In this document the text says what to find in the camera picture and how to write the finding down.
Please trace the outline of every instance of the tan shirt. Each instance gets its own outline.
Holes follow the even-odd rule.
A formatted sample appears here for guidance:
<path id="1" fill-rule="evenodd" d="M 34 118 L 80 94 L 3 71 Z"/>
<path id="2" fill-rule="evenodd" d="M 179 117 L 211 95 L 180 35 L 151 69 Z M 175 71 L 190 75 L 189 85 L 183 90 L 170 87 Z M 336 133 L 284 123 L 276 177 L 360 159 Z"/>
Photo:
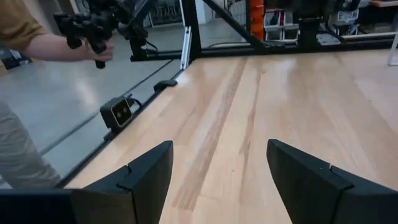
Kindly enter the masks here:
<path id="1" fill-rule="evenodd" d="M 23 51 L 35 36 L 45 33 L 23 0 L 0 0 L 0 45 Z"/>

